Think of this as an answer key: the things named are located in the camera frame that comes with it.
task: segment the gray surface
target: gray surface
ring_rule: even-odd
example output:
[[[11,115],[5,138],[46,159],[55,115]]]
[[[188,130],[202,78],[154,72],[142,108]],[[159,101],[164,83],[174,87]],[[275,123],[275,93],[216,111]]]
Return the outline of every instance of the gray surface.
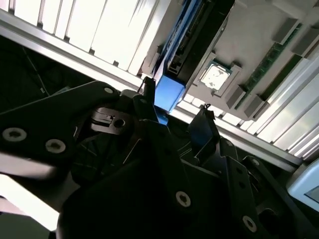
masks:
[[[49,231],[26,216],[0,216],[1,239],[47,239]]]
[[[294,46],[292,52],[304,57],[318,42],[319,29],[310,28],[300,41]]]
[[[298,23],[298,19],[288,17],[280,30],[274,36],[273,40],[279,44],[284,44]]]
[[[214,46],[214,52],[216,61],[228,66],[236,63],[241,67],[240,72],[232,79],[231,83],[228,82],[227,89],[222,87],[223,95],[220,97],[217,95],[211,96],[210,92],[200,85],[198,87],[192,85],[188,94],[243,120],[252,120],[253,115],[248,117],[244,112],[249,107],[247,103],[250,102],[251,95],[246,98],[245,102],[237,110],[234,107],[229,109],[226,103],[228,99],[225,97],[236,85],[242,85],[249,79],[274,44],[273,36],[286,19],[286,13],[266,2],[259,2],[259,4],[253,4],[250,7],[236,3],[229,15],[225,31]],[[273,71],[275,76],[290,59],[291,55],[292,53],[288,52],[279,61],[276,61],[275,65],[277,67]],[[273,78],[272,75],[264,77],[262,83],[258,84],[251,94],[263,93]]]

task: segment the black cable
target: black cable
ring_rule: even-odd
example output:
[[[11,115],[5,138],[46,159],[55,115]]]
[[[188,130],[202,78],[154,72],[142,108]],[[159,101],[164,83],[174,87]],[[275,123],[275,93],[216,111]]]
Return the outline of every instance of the black cable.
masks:
[[[145,78],[143,79],[143,81],[142,81],[142,83],[141,83],[141,85],[140,85],[140,87],[138,89],[138,93],[140,93],[140,90],[141,90],[142,86],[144,85],[144,83],[145,83]]]
[[[103,170],[103,168],[105,167],[105,163],[107,162],[107,159],[108,159],[108,154],[110,152],[110,149],[111,149],[111,145],[112,145],[112,139],[113,139],[113,136],[110,135],[109,136],[109,139],[106,143],[106,146],[105,146],[105,150],[104,150],[104,153],[101,153],[101,156],[99,157],[99,163],[97,165],[97,170],[96,170],[96,173],[94,175],[94,178],[93,180],[96,181],[100,178],[100,175],[101,175],[101,172]]]
[[[42,87],[41,87],[40,89],[43,89],[43,90],[45,91],[45,93],[47,94],[47,96],[50,96],[49,92],[47,91],[47,89],[46,89],[46,87],[45,87],[45,85],[44,85],[44,82],[42,81],[42,78],[41,78],[40,74],[39,74],[38,71],[37,71],[36,66],[34,65],[33,61],[32,61],[31,58],[29,57],[29,55],[27,54],[25,48],[22,47],[22,49],[23,49],[23,52],[24,52],[25,56],[27,57],[29,63],[31,64],[31,66],[32,66],[33,69],[35,70],[36,75],[37,75],[37,77],[38,77],[38,79],[39,79],[39,81],[40,81],[40,83],[41,83],[41,86],[42,86]]]

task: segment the bright light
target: bright light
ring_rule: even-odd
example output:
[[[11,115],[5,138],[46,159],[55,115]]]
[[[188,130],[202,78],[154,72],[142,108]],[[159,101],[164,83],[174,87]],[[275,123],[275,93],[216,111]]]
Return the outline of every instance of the bright light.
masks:
[[[70,43],[88,52],[98,27],[105,0],[77,0],[74,5],[67,36]]]
[[[14,15],[32,25],[37,25],[41,0],[16,0]]]
[[[119,62],[121,47],[131,43],[130,39],[125,37],[137,3],[138,0],[107,1],[93,40],[95,56],[111,64],[114,61]]]
[[[188,103],[191,103],[194,100],[194,96],[191,96],[189,94],[186,94],[184,97],[184,100]]]
[[[245,122],[240,126],[240,128],[241,128],[242,130],[247,130],[253,123],[254,123],[253,120],[245,121]]]
[[[241,121],[240,118],[236,117],[236,116],[233,116],[232,114],[225,114],[224,117],[223,117],[223,120],[226,121],[226,122],[229,122],[233,125],[238,125],[239,122]]]
[[[223,67],[212,64],[201,78],[201,82],[208,88],[218,91],[230,76]]]
[[[215,107],[215,106],[210,106],[210,107],[208,107],[208,110],[209,110],[209,111],[214,111],[214,115],[215,115],[216,117],[218,117],[218,116],[220,116],[222,113],[224,113],[223,110],[221,110],[221,109],[219,109],[219,108],[217,108],[217,107]]]
[[[309,140],[309,142],[307,144],[305,144],[305,146],[303,146],[301,149],[298,150],[297,153],[295,153],[295,156],[296,157],[300,157],[301,154],[308,148],[310,147],[310,145],[312,145],[316,140],[319,139],[319,134],[314,137],[313,139]]]
[[[184,121],[186,123],[191,123],[193,118],[190,117],[190,116],[187,116],[177,110],[172,110],[170,113],[169,113],[171,116],[181,120],[181,121]]]
[[[198,114],[198,112],[200,111],[199,108],[187,103],[186,101],[181,101],[177,106],[181,107],[182,109],[188,112],[193,113],[194,115]]]
[[[134,55],[134,58],[130,64],[129,72],[133,75],[136,75],[148,53],[148,50],[158,32],[160,23],[166,13],[166,10],[171,2],[171,0],[158,0],[158,4],[154,10],[154,14],[150,19],[149,24],[147,24],[147,29],[143,35],[139,47]]]
[[[119,47],[117,59],[121,69],[128,70],[156,3],[157,0],[139,1],[128,29],[124,32],[126,43]]]
[[[53,33],[62,0],[45,0],[42,14],[43,30]]]
[[[198,98],[195,98],[193,101],[192,101],[192,104],[195,105],[196,107],[200,107],[201,105],[204,105],[205,102],[198,99]]]
[[[9,9],[9,0],[0,0],[0,8],[8,11]]]
[[[73,0],[63,0],[59,19],[57,22],[55,35],[61,39],[64,39],[68,21],[72,10]]]
[[[59,213],[12,178],[3,174],[0,174],[0,195],[48,230],[56,229]]]

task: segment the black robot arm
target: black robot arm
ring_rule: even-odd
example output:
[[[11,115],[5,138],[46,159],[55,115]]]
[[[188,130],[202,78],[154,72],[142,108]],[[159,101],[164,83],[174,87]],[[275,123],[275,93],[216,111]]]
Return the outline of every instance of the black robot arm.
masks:
[[[239,162],[202,106],[180,159],[144,95],[92,82],[0,115],[0,211],[33,217],[58,239],[103,237],[318,238],[263,163]],[[78,185],[76,145],[111,134],[112,172]]]

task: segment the silver metal frame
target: silver metal frame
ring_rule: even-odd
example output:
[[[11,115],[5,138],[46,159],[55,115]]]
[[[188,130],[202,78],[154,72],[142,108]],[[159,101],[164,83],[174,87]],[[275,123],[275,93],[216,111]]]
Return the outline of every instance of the silver metal frame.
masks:
[[[3,10],[0,10],[0,35],[93,79],[106,82],[119,90],[137,90],[142,83],[140,78],[74,47]],[[183,109],[177,108],[177,110],[191,117],[194,116],[192,113],[186,112]],[[222,134],[231,139],[236,146],[287,171],[294,171],[294,169],[301,164],[301,160],[298,158],[238,127],[219,119],[216,121],[216,124],[219,126]]]

